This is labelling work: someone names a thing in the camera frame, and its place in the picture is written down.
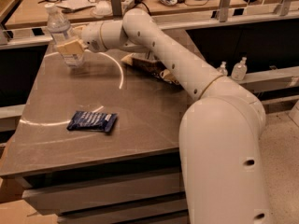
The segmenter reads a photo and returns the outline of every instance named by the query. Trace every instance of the cable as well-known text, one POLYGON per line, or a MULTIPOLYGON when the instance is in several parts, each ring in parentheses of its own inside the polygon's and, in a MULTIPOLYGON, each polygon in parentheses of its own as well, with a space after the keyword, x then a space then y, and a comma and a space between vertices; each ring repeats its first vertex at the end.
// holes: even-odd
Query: cable
POLYGON ((209 0, 206 0, 204 4, 187 4, 186 1, 187 0, 185 0, 184 4, 187 6, 204 6, 205 4, 208 3, 209 0))
POLYGON ((142 4, 142 5, 144 5, 144 7, 146 7, 146 9, 147 9, 149 15, 151 16, 150 9, 149 9, 149 7, 148 7, 144 2, 135 0, 135 3, 136 3, 137 5, 138 5, 138 4, 142 4))

